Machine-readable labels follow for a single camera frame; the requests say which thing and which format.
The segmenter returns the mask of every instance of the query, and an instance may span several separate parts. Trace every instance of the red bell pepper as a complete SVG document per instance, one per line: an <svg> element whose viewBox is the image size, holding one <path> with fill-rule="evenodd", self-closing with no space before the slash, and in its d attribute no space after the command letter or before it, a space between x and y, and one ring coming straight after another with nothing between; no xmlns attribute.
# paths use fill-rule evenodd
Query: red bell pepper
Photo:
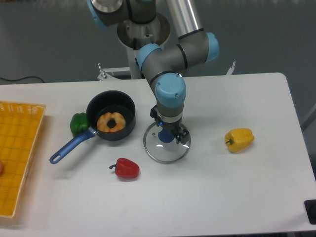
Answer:
<svg viewBox="0 0 316 237"><path fill-rule="evenodd" d="M111 165L109 168L115 167L115 174L120 178L134 179L139 174L139 166L126 158L119 158L117 163Z"/></svg>

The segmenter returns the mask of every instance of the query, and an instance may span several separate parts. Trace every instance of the pepper stem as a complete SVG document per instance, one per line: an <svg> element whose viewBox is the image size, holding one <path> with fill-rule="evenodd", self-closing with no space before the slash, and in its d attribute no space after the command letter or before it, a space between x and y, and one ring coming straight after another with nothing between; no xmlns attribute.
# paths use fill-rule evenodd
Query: pepper stem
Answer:
<svg viewBox="0 0 316 237"><path fill-rule="evenodd" d="M232 145L232 144L234 143L234 141L233 141L232 138L231 138L231 139L229 139L229 141L226 142L226 144L227 144L227 143L230 143L230 144Z"/></svg>
<svg viewBox="0 0 316 237"><path fill-rule="evenodd" d="M117 164L111 165L109 168L110 168L110 169L113 169L114 167L116 168L116 167L117 167Z"/></svg>

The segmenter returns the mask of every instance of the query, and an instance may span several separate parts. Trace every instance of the green bell pepper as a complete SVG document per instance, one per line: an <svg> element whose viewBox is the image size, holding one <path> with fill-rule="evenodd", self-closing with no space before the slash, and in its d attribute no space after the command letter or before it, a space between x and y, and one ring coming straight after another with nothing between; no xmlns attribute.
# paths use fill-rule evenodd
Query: green bell pepper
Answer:
<svg viewBox="0 0 316 237"><path fill-rule="evenodd" d="M70 131L73 137L77 137L81 132L87 130L90 124L85 113L74 114L70 122Z"/></svg>

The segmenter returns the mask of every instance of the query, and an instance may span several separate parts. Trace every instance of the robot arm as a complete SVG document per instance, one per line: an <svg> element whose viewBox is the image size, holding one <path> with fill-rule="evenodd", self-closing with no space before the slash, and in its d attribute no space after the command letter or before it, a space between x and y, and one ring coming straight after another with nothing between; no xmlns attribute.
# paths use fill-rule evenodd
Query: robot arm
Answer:
<svg viewBox="0 0 316 237"><path fill-rule="evenodd" d="M151 109L151 117L163 128L160 140L167 143L176 138L177 143L185 144L189 132L181 129L180 125L186 85L178 73L189 67L206 63L219 54L218 41L212 33L206 33L202 28L194 2L167 1L179 43L168 49L162 49L157 44L159 40L155 41L155 37L149 37L161 35L161 31L155 32L161 27L156 23L152 24L157 21L155 0L88 1L92 3L98 18L105 25L129 21L129 25L134 28L133 32L140 33L139 36L136 37L137 34L134 34L131 38L132 41L138 42L137 47L133 45L132 48L137 54L139 69L157 99L157 105ZM153 32L144 35L143 32L146 31Z"/></svg>

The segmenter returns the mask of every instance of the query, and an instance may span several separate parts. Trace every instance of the blue pan handle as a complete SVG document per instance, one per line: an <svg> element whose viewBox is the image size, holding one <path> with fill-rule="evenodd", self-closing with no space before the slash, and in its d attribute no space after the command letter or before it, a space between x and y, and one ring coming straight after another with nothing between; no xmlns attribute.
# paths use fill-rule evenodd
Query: blue pan handle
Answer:
<svg viewBox="0 0 316 237"><path fill-rule="evenodd" d="M88 128L86 131L80 133L77 137L70 140L66 145L64 145L58 152L56 152L49 161L52 164L57 164L62 158L64 158L69 152L71 152L77 145L81 142L94 137L97 134L93 128Z"/></svg>

